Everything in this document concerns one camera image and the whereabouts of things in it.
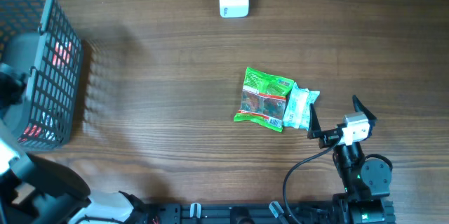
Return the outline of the green gummy candy bag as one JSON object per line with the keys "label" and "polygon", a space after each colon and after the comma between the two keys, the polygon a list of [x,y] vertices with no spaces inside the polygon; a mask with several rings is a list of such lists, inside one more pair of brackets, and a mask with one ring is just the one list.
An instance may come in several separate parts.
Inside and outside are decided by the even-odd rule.
{"label": "green gummy candy bag", "polygon": [[282,132],[287,95],[294,81],[246,68],[241,93],[241,106],[234,122],[251,121],[268,129]]}

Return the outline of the teal tissue pack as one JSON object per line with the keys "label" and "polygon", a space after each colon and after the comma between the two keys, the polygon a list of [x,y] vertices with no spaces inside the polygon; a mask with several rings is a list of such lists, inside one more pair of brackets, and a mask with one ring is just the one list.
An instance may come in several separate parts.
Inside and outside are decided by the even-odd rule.
{"label": "teal tissue pack", "polygon": [[294,83],[288,97],[288,104],[283,116],[283,125],[294,129],[308,129],[311,120],[310,105],[314,104],[320,91],[300,88]]}

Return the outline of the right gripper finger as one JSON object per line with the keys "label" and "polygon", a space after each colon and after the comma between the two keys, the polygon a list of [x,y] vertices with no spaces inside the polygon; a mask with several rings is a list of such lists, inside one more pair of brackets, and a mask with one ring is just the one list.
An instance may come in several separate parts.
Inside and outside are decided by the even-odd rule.
{"label": "right gripper finger", "polygon": [[368,109],[366,108],[362,102],[357,98],[356,95],[352,96],[352,102],[353,106],[356,112],[363,112],[365,116],[368,118],[368,123],[371,126],[374,126],[377,122],[377,117]]}
{"label": "right gripper finger", "polygon": [[322,130],[313,104],[309,105],[309,113],[310,113],[310,120],[307,137],[308,139],[320,138]]}

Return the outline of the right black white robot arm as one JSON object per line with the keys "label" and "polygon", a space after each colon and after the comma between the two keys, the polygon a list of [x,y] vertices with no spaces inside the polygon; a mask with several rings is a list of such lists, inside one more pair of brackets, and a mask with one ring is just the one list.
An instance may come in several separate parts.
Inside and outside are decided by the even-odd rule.
{"label": "right black white robot arm", "polygon": [[333,163],[344,192],[333,195],[326,216],[329,223],[395,223],[390,195],[393,164],[380,154],[364,154],[361,143],[373,133],[377,117],[354,95],[354,112],[334,129],[322,130],[313,105],[308,138],[333,151]]}

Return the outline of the red snack sachet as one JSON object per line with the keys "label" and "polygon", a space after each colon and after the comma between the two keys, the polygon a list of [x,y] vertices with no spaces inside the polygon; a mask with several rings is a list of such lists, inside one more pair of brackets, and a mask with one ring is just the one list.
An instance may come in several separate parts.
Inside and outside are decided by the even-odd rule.
{"label": "red snack sachet", "polygon": [[54,50],[52,65],[58,68],[68,66],[71,60],[72,43],[68,41],[62,45],[55,42]]}

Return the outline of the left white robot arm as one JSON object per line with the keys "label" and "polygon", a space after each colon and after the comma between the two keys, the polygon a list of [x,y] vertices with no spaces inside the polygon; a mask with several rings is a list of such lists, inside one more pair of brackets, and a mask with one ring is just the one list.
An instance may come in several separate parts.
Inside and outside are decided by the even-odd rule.
{"label": "left white robot arm", "polygon": [[1,125],[2,223],[150,223],[152,211],[125,192],[92,193],[66,166],[26,153]]}

